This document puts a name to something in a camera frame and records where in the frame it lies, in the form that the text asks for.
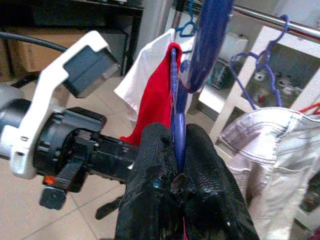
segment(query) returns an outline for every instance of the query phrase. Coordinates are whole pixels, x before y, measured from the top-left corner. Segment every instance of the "white shelf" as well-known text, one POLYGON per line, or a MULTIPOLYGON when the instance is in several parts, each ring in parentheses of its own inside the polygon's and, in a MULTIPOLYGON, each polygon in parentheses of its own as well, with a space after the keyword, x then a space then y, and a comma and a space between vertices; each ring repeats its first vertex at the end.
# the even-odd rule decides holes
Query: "white shelf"
POLYGON ((218 90, 206 83, 200 93, 199 101, 219 114, 226 103, 229 92, 230 89, 218 90))

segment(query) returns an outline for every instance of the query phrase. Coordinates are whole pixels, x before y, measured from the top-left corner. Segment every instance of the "white cloth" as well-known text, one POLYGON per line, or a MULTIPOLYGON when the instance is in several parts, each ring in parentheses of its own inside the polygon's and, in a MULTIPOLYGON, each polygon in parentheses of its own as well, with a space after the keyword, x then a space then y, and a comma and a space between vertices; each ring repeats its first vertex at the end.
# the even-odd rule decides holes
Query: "white cloth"
MULTIPOLYGON (((165 58, 168 47, 174 40, 175 30, 171 28, 163 35, 148 43, 141 49, 132 67, 114 90, 127 103, 127 116, 131 121, 137 121, 141 99, 148 80, 165 58)), ((181 44, 182 51, 191 50, 194 41, 195 38, 192 37, 181 44)), ((181 60, 183 61, 187 56, 188 54, 183 54, 181 60)), ((186 109, 189 108, 190 104, 191 98, 189 97, 186 109)))
POLYGON ((320 121, 282 107, 244 114, 219 140, 260 239, 287 240, 309 180, 320 170, 320 121))

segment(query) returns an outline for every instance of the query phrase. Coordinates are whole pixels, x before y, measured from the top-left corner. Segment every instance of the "white shelving unit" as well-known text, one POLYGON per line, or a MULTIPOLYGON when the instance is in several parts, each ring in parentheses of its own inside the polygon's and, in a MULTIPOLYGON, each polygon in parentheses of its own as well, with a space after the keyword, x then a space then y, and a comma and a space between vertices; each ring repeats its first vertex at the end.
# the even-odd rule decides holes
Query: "white shelving unit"
MULTIPOLYGON (((279 30, 267 26, 262 27, 251 51, 257 55, 260 54, 266 48, 269 41, 275 39, 280 33, 279 30)), ((318 43, 301 39, 288 33, 285 34, 278 43, 289 49, 320 59, 320 44, 318 43)), ((241 68, 238 76, 244 87, 246 87, 252 79, 255 72, 255 62, 256 60, 254 58, 249 57, 245 60, 241 68)), ((320 67, 318 66, 315 74, 305 85, 303 92, 295 99, 290 108, 298 111, 320 101, 319 83, 320 67)), ((237 109, 238 112, 240 110, 243 113, 252 111, 249 102, 242 97, 242 93, 240 86, 235 81, 229 93, 228 91, 215 90, 212 87, 205 86, 200 95, 201 98, 199 99, 202 103, 219 113, 209 135, 217 153, 226 163, 233 158, 233 153, 217 140, 224 127, 230 122, 232 113, 235 109, 237 109)), ((306 213, 299 208, 297 210, 296 219, 307 228, 315 230, 320 224, 320 207, 316 208, 316 210, 311 213, 306 213)))

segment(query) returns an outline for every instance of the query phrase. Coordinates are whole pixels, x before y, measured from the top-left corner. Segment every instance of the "red towel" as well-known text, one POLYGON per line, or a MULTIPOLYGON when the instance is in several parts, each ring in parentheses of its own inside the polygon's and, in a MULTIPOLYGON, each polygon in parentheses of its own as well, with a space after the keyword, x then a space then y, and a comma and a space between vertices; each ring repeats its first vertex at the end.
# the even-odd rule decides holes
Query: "red towel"
POLYGON ((120 140, 130 144, 140 145, 144 128, 152 123, 161 123, 170 127, 171 118, 171 49, 176 48, 176 63, 179 69, 182 50, 180 45, 173 42, 169 45, 165 57, 150 76, 143 92, 138 119, 132 134, 120 137, 120 140))

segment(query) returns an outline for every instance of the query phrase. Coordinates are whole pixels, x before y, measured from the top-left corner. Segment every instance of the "black cable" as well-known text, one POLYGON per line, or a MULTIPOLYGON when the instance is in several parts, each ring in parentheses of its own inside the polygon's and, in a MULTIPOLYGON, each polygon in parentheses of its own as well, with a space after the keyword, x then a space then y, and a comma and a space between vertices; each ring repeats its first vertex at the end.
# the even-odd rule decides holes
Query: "black cable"
POLYGON ((62 52, 62 53, 67 50, 66 47, 58 45, 58 44, 55 44, 55 43, 50 42, 50 41, 45 41, 45 40, 41 40, 41 39, 34 38, 34 37, 31 37, 31 36, 23 36, 23 35, 19 35, 19 34, 4 32, 4 31, 0 31, 0 38, 2 38, 2 39, 13 39, 13 40, 21 41, 21 42, 36 44, 36 45, 40 45, 40 46, 43 46, 43 47, 47 47, 47 48, 50 48, 50 49, 57 50, 57 51, 62 52))

